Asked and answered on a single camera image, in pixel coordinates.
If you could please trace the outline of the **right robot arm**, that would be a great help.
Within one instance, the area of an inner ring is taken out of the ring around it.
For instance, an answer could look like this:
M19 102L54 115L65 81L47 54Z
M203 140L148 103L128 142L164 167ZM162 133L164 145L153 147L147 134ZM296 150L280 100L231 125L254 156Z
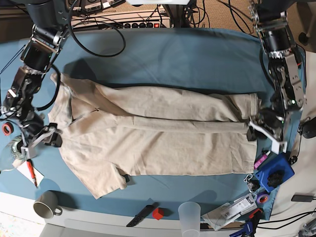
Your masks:
M61 147L62 139L57 124L45 125L38 112L48 109L56 100L34 107L32 100L38 93L46 73L53 69L57 75L55 91L59 91L61 74L54 61L62 50L68 33L69 5L65 0L16 0L24 5L33 22L32 35L19 53L23 65L18 69L11 88L1 105L5 120L18 121L22 134L27 134L26 145L35 142Z

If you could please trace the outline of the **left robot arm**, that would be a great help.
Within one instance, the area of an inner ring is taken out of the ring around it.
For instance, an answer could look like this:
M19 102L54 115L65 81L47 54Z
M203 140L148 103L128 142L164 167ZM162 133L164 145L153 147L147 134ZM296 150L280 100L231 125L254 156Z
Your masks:
M299 76L303 59L287 20L287 10L294 3L293 0L250 1L249 11L261 43L260 55L268 58L264 73L274 93L271 105L251 116L248 141L255 141L262 133L283 142L292 114L303 108L305 93Z

